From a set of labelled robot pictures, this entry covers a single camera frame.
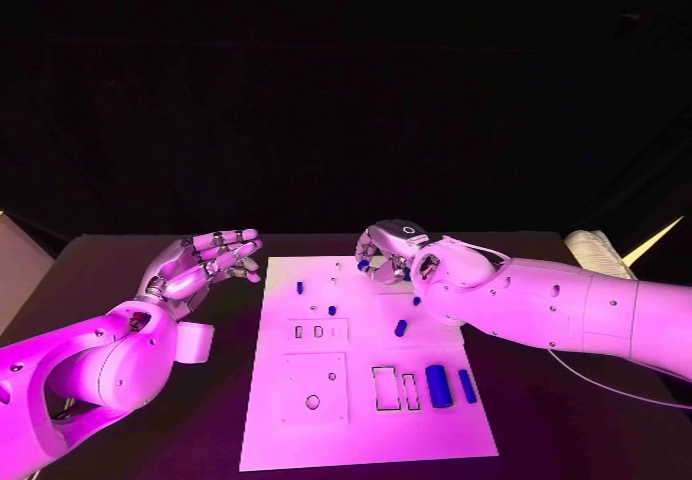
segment blue block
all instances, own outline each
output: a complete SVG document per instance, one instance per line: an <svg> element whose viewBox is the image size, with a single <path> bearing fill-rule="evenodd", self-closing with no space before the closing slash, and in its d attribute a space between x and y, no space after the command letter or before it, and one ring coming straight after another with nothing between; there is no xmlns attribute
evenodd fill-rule
<svg viewBox="0 0 692 480"><path fill-rule="evenodd" d="M407 331L407 326L408 326L408 323L406 320L400 320L400 322L397 323L397 328L394 329L394 334L398 336L398 337L403 337L404 336L404 332Z"/></svg>
<svg viewBox="0 0 692 480"><path fill-rule="evenodd" d="M469 377L469 372L466 370L459 371L459 378L462 380L462 386L465 387L466 401L469 403L476 403L479 399L476 398L476 392L473 391L472 379Z"/></svg>
<svg viewBox="0 0 692 480"><path fill-rule="evenodd" d="M450 384L447 383L447 375L442 365L426 367L426 378L429 380L430 400L436 408L452 407Z"/></svg>

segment circular cutout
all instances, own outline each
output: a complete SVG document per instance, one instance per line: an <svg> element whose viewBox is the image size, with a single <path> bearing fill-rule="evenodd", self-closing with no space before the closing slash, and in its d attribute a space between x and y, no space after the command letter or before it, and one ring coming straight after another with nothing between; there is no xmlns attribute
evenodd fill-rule
<svg viewBox="0 0 692 480"><path fill-rule="evenodd" d="M315 410L321 406L321 397L310 395L306 400L306 405L310 410Z"/></svg>

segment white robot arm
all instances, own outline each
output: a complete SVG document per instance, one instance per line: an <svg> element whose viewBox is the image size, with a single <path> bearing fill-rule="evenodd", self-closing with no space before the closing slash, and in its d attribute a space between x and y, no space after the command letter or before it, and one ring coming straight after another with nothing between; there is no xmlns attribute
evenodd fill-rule
<svg viewBox="0 0 692 480"><path fill-rule="evenodd" d="M0 480L62 457L156 397L173 362L207 361L214 327L181 322L230 277L260 281L257 230L175 242L137 296L111 311L0 349ZM51 415L45 387L73 404Z"/></svg>
<svg viewBox="0 0 692 480"><path fill-rule="evenodd" d="M387 262L370 265L377 250ZM532 347L616 355L692 380L692 288L626 280L556 262L509 258L419 225L385 220L361 236L359 268L397 283L449 325L470 323Z"/></svg>

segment dark table surface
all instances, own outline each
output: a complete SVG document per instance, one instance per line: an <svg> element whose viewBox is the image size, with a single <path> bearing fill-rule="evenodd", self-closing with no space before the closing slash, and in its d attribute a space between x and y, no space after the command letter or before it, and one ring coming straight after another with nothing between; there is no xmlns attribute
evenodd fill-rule
<svg viewBox="0 0 692 480"><path fill-rule="evenodd" d="M457 233L511 256L570 264L545 232ZM266 235L270 256L351 255L358 234ZM0 346L104 314L132 299L171 236L84 236L64 251L0 336ZM41 478L692 478L692 425L675 409L616 395L577 378L548 352L463 327L499 457L240 473L264 285L215 285L189 321L217 328L210 361L176 364L145 408L45 468ZM563 354L597 380L672 401L655 373L599 355Z"/></svg>

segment white cable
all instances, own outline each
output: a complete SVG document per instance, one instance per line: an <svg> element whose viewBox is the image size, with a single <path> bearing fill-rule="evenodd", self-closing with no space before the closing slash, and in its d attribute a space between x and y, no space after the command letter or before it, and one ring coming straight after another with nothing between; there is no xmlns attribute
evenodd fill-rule
<svg viewBox="0 0 692 480"><path fill-rule="evenodd" d="M633 395L632 393L623 392L613 387L609 387L607 385L603 385L603 383L599 383L596 380L592 380L589 377L586 377L577 370L574 370L573 367L563 361L563 359L556 355L556 352L553 350L548 350L551 353L553 357L556 360L563 364L563 366L589 383L593 383L599 387L605 388L606 390L610 390L612 392L619 393L620 395L625 395L626 397L636 398L638 400L642 400L649 403L655 403L656 405L664 405L665 407L677 407L677 408L684 408L685 410L692 410L692 405L681 405L679 403L669 403L669 402L662 402L661 400L654 400L652 398L645 398L638 395Z"/></svg>

